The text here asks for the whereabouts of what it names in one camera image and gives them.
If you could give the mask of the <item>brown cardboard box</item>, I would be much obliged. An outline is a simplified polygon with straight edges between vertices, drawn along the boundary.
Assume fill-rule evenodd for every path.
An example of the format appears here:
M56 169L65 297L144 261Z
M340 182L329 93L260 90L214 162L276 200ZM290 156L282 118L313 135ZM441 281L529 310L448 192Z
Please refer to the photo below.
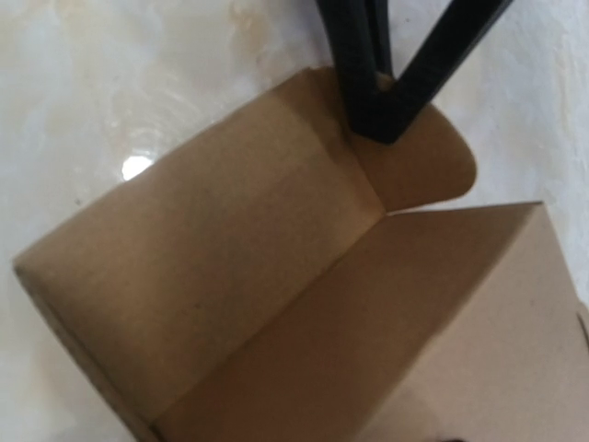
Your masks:
M584 441L588 313L544 204L429 209L476 172L435 107L381 146L306 69L14 269L141 441Z

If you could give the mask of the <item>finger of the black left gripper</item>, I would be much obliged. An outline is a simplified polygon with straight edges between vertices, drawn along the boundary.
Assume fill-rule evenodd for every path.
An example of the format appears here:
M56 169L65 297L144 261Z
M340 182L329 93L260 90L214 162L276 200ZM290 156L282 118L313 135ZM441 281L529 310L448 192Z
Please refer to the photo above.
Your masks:
M386 1L319 1L348 124L381 144L394 144L416 120L498 18L507 1L453 0L392 86Z

